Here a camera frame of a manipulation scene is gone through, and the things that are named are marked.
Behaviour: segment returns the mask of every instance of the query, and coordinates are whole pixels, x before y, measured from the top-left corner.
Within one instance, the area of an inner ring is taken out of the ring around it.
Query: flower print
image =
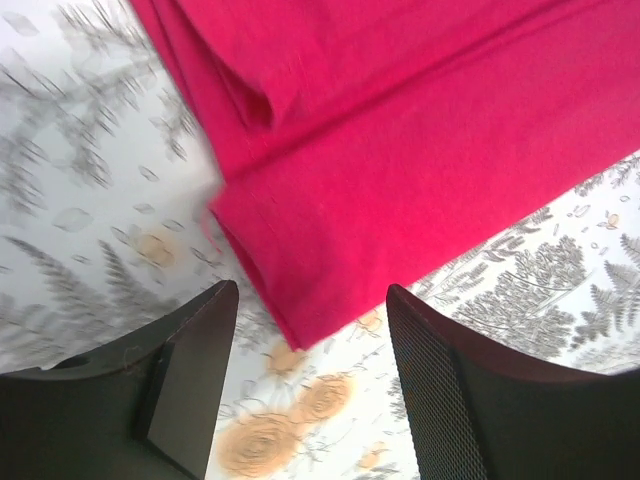
[[[620,215],[617,213],[605,213],[605,218],[607,219],[605,222],[598,223],[599,227],[604,227],[607,230],[616,230],[618,228],[618,223],[620,222]]]
[[[387,448],[384,442],[376,442],[358,461],[358,468],[362,470],[371,470],[380,464],[380,457]]]
[[[292,351],[286,342],[279,342],[266,356],[267,372],[283,379],[291,376],[307,358],[305,352]]]
[[[158,267],[170,267],[175,261],[166,243],[155,235],[138,236],[134,239],[133,247],[146,261]]]
[[[291,419],[276,413],[251,415],[225,429],[217,440],[220,466],[236,477],[259,478],[285,467],[299,445]]]
[[[382,319],[377,310],[369,312],[367,315],[360,317],[356,324],[359,328],[366,331],[369,334],[375,334],[376,331],[382,327]]]
[[[351,379],[344,374],[322,375],[299,399],[302,421],[316,423],[336,416],[346,406],[352,394]]]

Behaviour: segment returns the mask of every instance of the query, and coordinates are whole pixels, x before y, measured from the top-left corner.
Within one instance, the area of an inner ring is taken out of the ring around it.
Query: table
[[[0,372],[50,367],[234,279],[208,478],[418,479],[384,307],[289,350],[217,226],[220,252],[202,233],[223,181],[130,7],[9,0],[0,16]],[[540,358],[640,365],[639,183],[640,153],[410,289]]]

